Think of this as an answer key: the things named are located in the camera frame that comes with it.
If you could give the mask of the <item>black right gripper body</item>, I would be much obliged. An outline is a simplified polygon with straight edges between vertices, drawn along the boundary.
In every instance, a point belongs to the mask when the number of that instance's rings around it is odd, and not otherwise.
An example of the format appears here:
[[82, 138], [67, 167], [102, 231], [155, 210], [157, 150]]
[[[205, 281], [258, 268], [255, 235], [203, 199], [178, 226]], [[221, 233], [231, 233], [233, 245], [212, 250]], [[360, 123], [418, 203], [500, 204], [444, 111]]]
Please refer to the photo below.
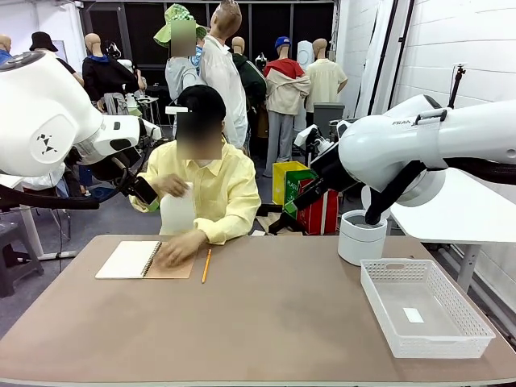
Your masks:
[[355, 179], [347, 173], [341, 163], [338, 143], [333, 143], [325, 152], [319, 153], [311, 161], [310, 168], [317, 175], [315, 186], [321, 192], [329, 189], [342, 192], [355, 185]]

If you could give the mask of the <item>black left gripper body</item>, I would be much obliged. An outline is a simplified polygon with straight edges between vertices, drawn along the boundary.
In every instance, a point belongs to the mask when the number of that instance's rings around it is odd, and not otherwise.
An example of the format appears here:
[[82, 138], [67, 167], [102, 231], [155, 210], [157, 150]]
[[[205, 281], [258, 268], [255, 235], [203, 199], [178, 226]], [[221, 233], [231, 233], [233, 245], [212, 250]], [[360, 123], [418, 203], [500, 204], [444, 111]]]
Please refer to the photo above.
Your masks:
[[125, 149], [91, 165], [91, 173], [100, 181], [107, 181], [115, 187], [129, 186], [136, 175], [131, 167], [141, 158], [136, 149]]

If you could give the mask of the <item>person's right hand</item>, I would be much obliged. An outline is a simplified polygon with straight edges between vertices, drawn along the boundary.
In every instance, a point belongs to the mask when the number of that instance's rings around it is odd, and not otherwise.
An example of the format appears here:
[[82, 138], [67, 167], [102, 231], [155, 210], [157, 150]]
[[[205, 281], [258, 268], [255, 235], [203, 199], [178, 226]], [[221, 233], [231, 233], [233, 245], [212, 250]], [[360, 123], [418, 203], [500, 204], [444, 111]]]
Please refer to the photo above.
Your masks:
[[175, 173], [158, 177], [155, 187], [159, 191], [176, 198], [183, 197], [189, 191], [189, 185]]

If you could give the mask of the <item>person's left hand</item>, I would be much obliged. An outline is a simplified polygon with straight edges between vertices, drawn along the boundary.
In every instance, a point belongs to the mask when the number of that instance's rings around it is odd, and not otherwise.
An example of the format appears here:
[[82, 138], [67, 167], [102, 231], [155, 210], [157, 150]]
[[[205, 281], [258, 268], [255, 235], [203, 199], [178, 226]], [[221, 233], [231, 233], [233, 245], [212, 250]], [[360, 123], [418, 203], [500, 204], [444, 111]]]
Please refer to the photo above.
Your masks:
[[174, 236], [161, 245], [156, 254], [157, 263], [162, 267], [177, 266], [196, 253], [206, 241], [206, 234], [200, 230]]

